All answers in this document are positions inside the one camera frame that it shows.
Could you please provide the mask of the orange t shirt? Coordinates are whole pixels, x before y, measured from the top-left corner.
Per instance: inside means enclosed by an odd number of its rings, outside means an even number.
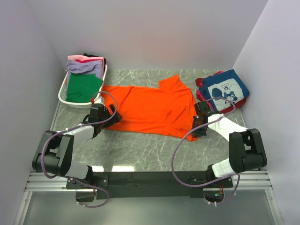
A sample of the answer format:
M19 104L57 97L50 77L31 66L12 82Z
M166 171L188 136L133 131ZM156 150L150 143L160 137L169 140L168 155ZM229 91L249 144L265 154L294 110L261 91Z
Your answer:
M183 138L196 116L195 98L179 75L159 81L158 88L103 87L105 104L117 103L122 120L110 130Z

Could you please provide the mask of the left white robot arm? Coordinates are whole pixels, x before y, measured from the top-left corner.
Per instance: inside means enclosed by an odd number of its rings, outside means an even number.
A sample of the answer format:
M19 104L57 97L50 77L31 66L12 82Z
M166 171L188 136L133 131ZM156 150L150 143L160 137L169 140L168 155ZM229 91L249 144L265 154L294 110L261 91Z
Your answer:
M79 125L62 131L45 131L32 160L32 168L44 173L48 178L56 176L77 179L82 188L96 184L91 166L80 164L72 159L73 148L95 138L104 128L122 120L115 105L109 108L103 104L93 104L90 113Z

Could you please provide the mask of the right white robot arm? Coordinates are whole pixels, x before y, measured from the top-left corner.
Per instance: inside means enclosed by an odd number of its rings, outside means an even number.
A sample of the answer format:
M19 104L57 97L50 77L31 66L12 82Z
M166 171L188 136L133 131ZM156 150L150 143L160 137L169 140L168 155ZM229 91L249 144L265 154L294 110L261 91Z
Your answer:
M206 183L209 186L218 186L225 176L261 169L267 165L259 130L234 123L220 112L212 110L207 102L198 102L194 107L196 116L193 117L192 136L206 136L207 129L211 129L229 143L228 158L208 166Z

